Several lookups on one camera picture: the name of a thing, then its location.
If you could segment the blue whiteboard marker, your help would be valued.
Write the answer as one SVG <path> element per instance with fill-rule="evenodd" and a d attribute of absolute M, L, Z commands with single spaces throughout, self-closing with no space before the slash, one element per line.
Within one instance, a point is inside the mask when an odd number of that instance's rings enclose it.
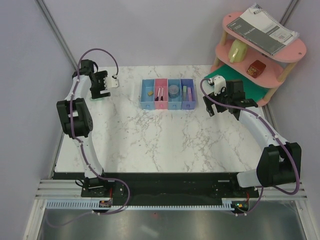
<path fill-rule="evenodd" d="M 156 98 L 155 98 L 155 102 L 159 101 L 160 92 L 161 92 L 161 87 L 158 87 L 158 89 L 157 89 L 157 95 L 156 95 Z"/>

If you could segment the pink drawer box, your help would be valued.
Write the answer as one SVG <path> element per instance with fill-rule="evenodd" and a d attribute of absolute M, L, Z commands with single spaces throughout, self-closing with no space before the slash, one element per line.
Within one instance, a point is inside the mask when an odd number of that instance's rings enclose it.
<path fill-rule="evenodd" d="M 158 88 L 164 87 L 163 101 L 161 101 L 161 93 L 159 101 L 155 101 Z M 156 78 L 154 80 L 154 104 L 156 110 L 165 110 L 168 108 L 168 79 L 167 78 Z"/>

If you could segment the jar of rubber bands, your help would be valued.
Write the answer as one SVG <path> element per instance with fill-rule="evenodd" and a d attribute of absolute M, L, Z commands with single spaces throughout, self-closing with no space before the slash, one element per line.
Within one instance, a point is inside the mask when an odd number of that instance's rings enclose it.
<path fill-rule="evenodd" d="M 177 85 L 172 84 L 168 87 L 168 96 L 171 99 L 177 98 L 179 96 L 179 93 L 180 93 L 180 88 Z"/>

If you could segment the purple drawer box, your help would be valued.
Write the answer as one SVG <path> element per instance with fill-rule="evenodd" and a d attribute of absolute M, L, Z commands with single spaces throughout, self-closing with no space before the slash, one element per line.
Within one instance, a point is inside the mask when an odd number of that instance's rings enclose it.
<path fill-rule="evenodd" d="M 181 79 L 180 82 L 181 82 L 182 99 L 183 99 L 183 86 L 191 87 L 192 97 L 193 97 L 193 101 L 188 101 L 188 93 L 187 93 L 187 100 L 186 101 L 182 100 L 181 109 L 182 110 L 194 110 L 196 108 L 196 102 L 197 102 L 197 94 L 195 91 L 194 80 L 184 78 L 184 79 Z"/>

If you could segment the small green highlighter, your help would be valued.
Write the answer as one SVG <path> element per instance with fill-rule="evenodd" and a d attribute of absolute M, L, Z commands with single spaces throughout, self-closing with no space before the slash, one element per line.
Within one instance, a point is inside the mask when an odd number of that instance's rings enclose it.
<path fill-rule="evenodd" d="M 103 100 L 104 100 L 104 98 L 97 98 L 97 99 L 93 99 L 93 98 L 91 98 L 90 100 L 91 100 L 91 101 L 103 101 Z"/>

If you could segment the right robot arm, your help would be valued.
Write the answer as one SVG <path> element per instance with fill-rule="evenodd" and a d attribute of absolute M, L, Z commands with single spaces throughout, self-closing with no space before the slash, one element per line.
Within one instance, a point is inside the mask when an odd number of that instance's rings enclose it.
<path fill-rule="evenodd" d="M 204 93 L 204 103 L 210 116 L 228 111 L 242 123 L 262 150 L 257 167 L 239 172 L 229 184 L 235 197 L 242 196 L 248 187 L 273 187 L 287 195 L 300 189 L 302 149 L 296 142 L 290 143 L 259 113 L 257 103 L 246 98 L 240 79 L 227 81 L 221 75 L 206 79 L 213 92 Z"/>

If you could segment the long green highlighter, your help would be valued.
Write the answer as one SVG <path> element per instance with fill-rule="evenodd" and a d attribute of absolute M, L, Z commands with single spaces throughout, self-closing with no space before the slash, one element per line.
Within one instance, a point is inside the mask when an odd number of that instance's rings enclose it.
<path fill-rule="evenodd" d="M 182 87 L 182 101 L 183 102 L 185 102 L 187 100 L 187 90 L 188 90 L 188 87 L 184 85 Z"/>

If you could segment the pink highlighter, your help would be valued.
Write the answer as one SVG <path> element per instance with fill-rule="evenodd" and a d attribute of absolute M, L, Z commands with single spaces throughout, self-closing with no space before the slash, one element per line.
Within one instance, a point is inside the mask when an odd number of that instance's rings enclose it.
<path fill-rule="evenodd" d="M 193 94 L 192 94 L 192 88 L 188 87 L 187 88 L 187 101 L 192 102 L 193 101 Z"/>

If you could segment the light blue drawer box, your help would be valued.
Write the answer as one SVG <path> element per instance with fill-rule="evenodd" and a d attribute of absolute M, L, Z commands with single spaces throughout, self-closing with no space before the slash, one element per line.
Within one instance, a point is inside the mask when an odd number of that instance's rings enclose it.
<path fill-rule="evenodd" d="M 152 91 L 153 95 L 149 96 L 148 92 Z M 143 79 L 141 83 L 140 105 L 143 110 L 155 109 L 155 80 Z"/>

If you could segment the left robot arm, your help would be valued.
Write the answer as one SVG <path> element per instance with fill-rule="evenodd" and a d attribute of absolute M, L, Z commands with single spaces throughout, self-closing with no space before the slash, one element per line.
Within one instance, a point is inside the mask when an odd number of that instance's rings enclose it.
<path fill-rule="evenodd" d="M 81 60 L 79 71 L 72 75 L 70 92 L 64 100 L 56 103 L 62 130 L 73 140 L 81 155 L 84 177 L 76 179 L 75 183 L 82 188 L 81 195 L 84 197 L 93 194 L 104 197 L 110 191 L 109 183 L 101 179 L 104 169 L 94 148 L 94 122 L 85 100 L 88 93 L 93 100 L 111 95 L 106 89 L 108 72 L 98 69 L 96 62 L 89 59 Z"/>

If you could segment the teal blue drawer box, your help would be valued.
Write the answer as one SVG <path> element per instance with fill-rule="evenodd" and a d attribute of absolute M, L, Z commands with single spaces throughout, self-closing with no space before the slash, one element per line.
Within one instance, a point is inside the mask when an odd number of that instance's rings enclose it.
<path fill-rule="evenodd" d="M 182 106 L 182 93 L 181 93 L 181 80 L 180 79 L 168 79 L 168 87 L 170 85 L 177 85 L 179 87 L 179 96 L 177 98 L 170 98 L 168 94 L 168 109 L 180 110 Z"/>

